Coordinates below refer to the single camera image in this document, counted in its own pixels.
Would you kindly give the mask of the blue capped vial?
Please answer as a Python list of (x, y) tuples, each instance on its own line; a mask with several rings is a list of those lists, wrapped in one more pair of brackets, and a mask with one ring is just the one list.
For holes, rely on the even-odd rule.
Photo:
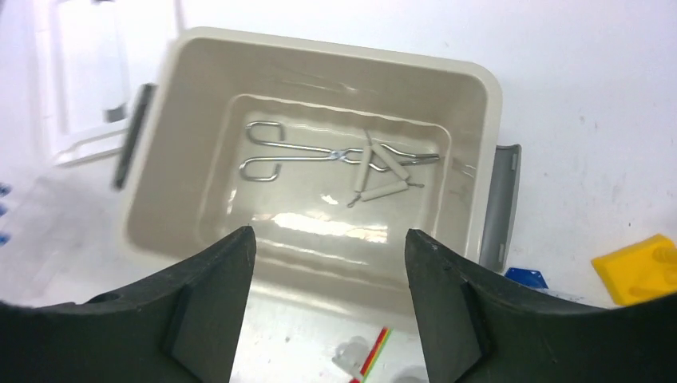
[(5, 197), (12, 192), (13, 188), (9, 184), (0, 183), (0, 197)]

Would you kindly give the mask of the yellow test tube rack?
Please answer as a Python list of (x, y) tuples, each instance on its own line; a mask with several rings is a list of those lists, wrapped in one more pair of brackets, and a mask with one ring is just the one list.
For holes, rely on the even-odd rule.
[(618, 306), (676, 292), (676, 245), (664, 235), (594, 258), (591, 264)]

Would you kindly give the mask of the clay pipe triangle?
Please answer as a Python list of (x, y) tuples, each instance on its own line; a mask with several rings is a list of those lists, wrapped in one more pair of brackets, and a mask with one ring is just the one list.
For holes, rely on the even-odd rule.
[[(353, 192), (354, 198), (346, 205), (352, 208), (359, 200), (370, 201), (408, 190), (410, 187), (423, 188), (424, 184), (410, 180), (411, 175), (404, 169), (406, 165), (419, 164), (423, 160), (435, 159), (435, 156), (415, 155), (392, 148), (388, 144), (374, 142), (365, 129), (366, 146), (362, 148), (362, 158), (358, 165)], [(393, 172), (398, 180), (378, 188), (367, 189), (370, 171)]]

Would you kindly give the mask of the beige plastic tub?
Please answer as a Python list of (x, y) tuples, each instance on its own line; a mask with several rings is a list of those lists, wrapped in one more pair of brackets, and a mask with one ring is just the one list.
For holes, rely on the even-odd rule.
[(120, 245), (166, 267), (249, 226), (254, 292), (407, 315), (409, 229), (505, 266), (520, 160), (501, 107), (472, 62), (192, 28), (125, 144)]

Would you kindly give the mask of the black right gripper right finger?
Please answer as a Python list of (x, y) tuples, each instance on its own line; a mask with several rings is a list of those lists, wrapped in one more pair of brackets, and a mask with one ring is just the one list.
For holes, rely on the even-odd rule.
[(406, 274), (432, 382), (673, 382), (676, 297), (603, 309), (522, 286), (423, 231)]

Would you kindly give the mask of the metal crucible tongs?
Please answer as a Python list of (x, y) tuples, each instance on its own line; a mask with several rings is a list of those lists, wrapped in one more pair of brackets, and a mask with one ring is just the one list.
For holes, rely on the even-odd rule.
[[(255, 137), (255, 130), (257, 128), (273, 128), (278, 133), (278, 140), (261, 140)], [(350, 154), (362, 154), (362, 148), (340, 148), (331, 149), (316, 146), (308, 146), (301, 144), (287, 143), (286, 126), (277, 121), (271, 120), (254, 120), (249, 122), (245, 128), (245, 135), (247, 139), (254, 145), (295, 150), (297, 152), (312, 152), (313, 155), (308, 156), (253, 156), (242, 161), (239, 165), (240, 176), (247, 181), (253, 182), (272, 182), (278, 178), (282, 169), (282, 162), (343, 162), (345, 164), (359, 165), (360, 160), (355, 160), (349, 157)], [(441, 157), (437, 153), (426, 153), (415, 155), (429, 155), (435, 156), (435, 159), (423, 160), (419, 164), (406, 165), (415, 166), (423, 164), (433, 164), (438, 162)], [(252, 176), (248, 173), (248, 167), (258, 162), (271, 162), (274, 164), (273, 171), (269, 176)]]

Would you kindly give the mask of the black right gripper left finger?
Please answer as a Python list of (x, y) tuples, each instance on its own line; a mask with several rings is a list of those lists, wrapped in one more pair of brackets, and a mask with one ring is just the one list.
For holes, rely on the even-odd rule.
[(82, 304), (3, 303), (2, 381), (229, 381), (255, 253), (245, 226)]

